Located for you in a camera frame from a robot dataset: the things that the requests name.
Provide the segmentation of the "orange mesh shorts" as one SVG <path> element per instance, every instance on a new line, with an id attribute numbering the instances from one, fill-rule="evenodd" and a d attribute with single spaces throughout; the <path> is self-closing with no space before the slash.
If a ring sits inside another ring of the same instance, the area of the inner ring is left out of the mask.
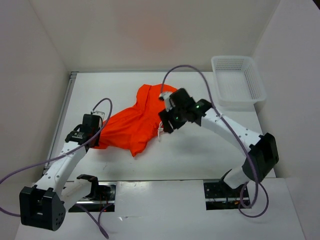
<path id="1" fill-rule="evenodd" d="M 142 85 L 137 91 L 136 103 L 110 117 L 95 148 L 129 150 L 133 157 L 141 154 L 158 135 L 159 112 L 165 109 L 164 102 L 159 100 L 161 87 L 161 84 Z"/>

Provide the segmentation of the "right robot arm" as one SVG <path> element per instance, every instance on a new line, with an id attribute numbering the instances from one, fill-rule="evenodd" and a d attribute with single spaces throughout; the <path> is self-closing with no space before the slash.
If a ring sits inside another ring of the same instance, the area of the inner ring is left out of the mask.
<path id="1" fill-rule="evenodd" d="M 251 131 L 215 110 L 212 103 L 200 99 L 195 101 L 184 88 L 175 92 L 165 91 L 159 95 L 164 110 L 159 112 L 164 132 L 172 133 L 185 123 L 196 123 L 210 130 L 244 153 L 242 166 L 229 170 L 219 184 L 219 191 L 230 197 L 237 188 L 249 181 L 259 183 L 279 161 L 275 137 Z"/>

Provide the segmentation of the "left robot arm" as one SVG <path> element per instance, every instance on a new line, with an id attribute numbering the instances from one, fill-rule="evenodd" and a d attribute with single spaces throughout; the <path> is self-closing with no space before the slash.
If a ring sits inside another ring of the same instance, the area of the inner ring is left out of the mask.
<path id="1" fill-rule="evenodd" d="M 84 114 L 82 123 L 66 137 L 63 148 L 47 172 L 32 187 L 25 186 L 19 193 L 20 221 L 50 231 L 58 230 L 66 212 L 81 198 L 96 199 L 100 194 L 98 178 L 81 174 L 65 186 L 77 164 L 90 148 L 99 143 L 97 133 L 103 126 L 104 112 Z"/>

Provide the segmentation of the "white plastic basket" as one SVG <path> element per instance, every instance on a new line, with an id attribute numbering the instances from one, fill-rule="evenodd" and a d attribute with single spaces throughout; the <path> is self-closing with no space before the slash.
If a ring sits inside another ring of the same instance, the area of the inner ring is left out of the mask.
<path id="1" fill-rule="evenodd" d="M 219 105 L 242 109 L 266 100 L 265 87 L 252 57 L 214 56 L 211 66 Z"/>

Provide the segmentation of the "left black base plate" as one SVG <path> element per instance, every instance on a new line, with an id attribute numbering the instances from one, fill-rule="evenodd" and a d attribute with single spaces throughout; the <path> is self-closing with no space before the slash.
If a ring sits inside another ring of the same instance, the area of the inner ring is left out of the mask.
<path id="1" fill-rule="evenodd" d="M 115 200 L 116 200 L 116 182 L 99 182 L 99 192 L 94 198 L 83 197 L 76 202 L 68 211 L 70 213 L 84 212 L 83 209 L 77 205 L 82 206 L 90 213 L 103 212 L 114 212 L 115 211 Z"/>

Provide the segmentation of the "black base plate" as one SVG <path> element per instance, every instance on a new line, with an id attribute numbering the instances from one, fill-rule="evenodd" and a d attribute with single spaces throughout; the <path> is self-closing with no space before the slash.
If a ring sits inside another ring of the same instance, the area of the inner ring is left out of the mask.
<path id="1" fill-rule="evenodd" d="M 218 179 L 204 181 L 204 197 L 207 211 L 233 210 L 244 207 L 241 205 L 240 193 L 243 185 L 232 189 Z"/>
<path id="2" fill-rule="evenodd" d="M 115 200 L 116 200 L 116 182 L 99 182 L 99 192 L 94 198 L 83 197 L 76 202 L 68 211 L 70 213 L 84 212 L 83 209 L 77 205 L 82 206 L 90 213 L 103 212 L 114 212 L 115 211 Z"/>

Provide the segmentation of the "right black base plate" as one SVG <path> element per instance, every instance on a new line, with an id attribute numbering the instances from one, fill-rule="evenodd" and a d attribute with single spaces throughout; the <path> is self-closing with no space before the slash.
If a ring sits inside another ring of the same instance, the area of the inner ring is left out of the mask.
<path id="1" fill-rule="evenodd" d="M 204 197 L 207 211 L 233 210 L 244 207 L 241 205 L 240 193 L 243 185 L 232 189 L 218 179 L 204 181 Z"/>

